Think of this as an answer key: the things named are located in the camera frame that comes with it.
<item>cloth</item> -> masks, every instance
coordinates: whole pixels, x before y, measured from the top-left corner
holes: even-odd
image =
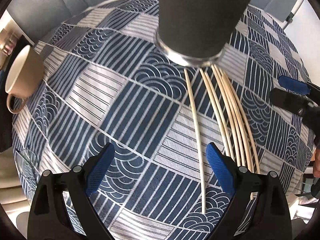
[[[13,117],[16,162],[25,193],[32,198],[44,170],[68,171],[111,142],[115,159],[90,200],[114,238],[204,239],[229,196],[204,158],[207,213],[201,214],[184,67],[153,44],[158,3],[106,2],[63,22],[36,44],[45,58],[45,76],[27,107]],[[289,194],[309,163],[314,135],[300,117],[272,106],[268,92],[280,87],[280,75],[309,80],[297,50],[270,15],[248,6],[219,67],[227,71],[243,104],[261,172],[276,171]],[[228,119],[213,73],[206,71]],[[203,152],[212,141],[224,152],[199,69],[188,68],[188,74]],[[74,228],[83,233],[65,197]],[[248,225],[253,203],[239,232]]]

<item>black cylindrical pole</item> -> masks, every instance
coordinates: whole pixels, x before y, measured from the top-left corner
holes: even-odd
[[[211,58],[220,53],[249,2],[160,0],[157,39],[181,55]]]

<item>blue rubber pad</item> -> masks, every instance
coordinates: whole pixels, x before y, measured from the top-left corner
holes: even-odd
[[[108,168],[115,157],[115,147],[113,144],[105,149],[102,157],[97,162],[96,166],[92,169],[90,174],[87,176],[87,189],[86,195],[89,197],[92,193],[96,192],[107,173]]]
[[[290,91],[296,92],[297,94],[310,94],[310,88],[308,88],[308,85],[304,82],[286,76],[280,76],[278,81],[280,86]]]
[[[233,196],[235,194],[233,176],[223,161],[222,153],[214,143],[209,143],[205,152],[207,160],[223,191]]]

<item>mug handle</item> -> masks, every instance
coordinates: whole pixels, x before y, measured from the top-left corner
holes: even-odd
[[[13,97],[12,94],[8,94],[8,96],[7,96],[7,108],[8,108],[8,110],[9,110],[11,113],[17,114],[17,113],[19,113],[19,112],[24,108],[24,106],[26,105],[27,99],[26,99],[26,98],[23,98],[20,107],[19,107],[18,109],[13,110],[13,109],[11,109],[11,107],[10,107],[10,102],[11,102],[11,98],[12,98],[12,97]]]

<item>metal screw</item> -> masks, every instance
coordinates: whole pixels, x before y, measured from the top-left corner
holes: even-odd
[[[239,171],[242,172],[242,173],[246,173],[248,171],[248,169],[244,166],[240,166],[239,167]]]
[[[278,174],[276,172],[274,172],[274,171],[271,171],[270,172],[270,176],[275,178],[276,176],[278,176]]]
[[[79,171],[81,171],[81,169],[82,169],[82,167],[81,166],[75,166],[74,168],[73,168],[73,171],[74,172],[79,172]]]
[[[49,170],[45,170],[45,171],[42,173],[42,175],[45,176],[45,177],[48,176],[49,174],[50,174],[50,171],[49,171]]]
[[[298,115],[302,115],[302,114],[303,114],[303,109],[300,108],[300,109],[298,110]]]

